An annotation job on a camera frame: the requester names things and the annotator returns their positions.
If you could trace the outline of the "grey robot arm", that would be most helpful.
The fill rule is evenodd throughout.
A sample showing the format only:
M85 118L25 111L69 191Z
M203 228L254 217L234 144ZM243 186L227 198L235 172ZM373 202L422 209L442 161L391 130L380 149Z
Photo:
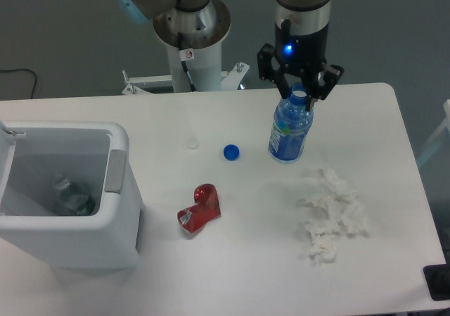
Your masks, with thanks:
M117 0L135 23L151 21L166 46L174 92L219 91L221 44L231 16L221 0ZM325 57L332 0L276 0L275 42L257 53L259 78L286 98L287 76L306 88L307 108L324 100L343 75Z

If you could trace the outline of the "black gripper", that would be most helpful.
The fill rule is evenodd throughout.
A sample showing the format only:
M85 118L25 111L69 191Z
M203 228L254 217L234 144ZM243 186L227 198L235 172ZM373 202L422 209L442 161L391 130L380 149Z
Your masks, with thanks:
M275 84L282 99L289 96L290 87L285 74L301 77L307 90L306 109L312 110L319 100L325 100L343 76L340 65L325 59L328 23L317 32L297 34L293 22L280 19L275 25L275 47L265 43L257 53L259 78ZM272 60L279 67L275 69Z

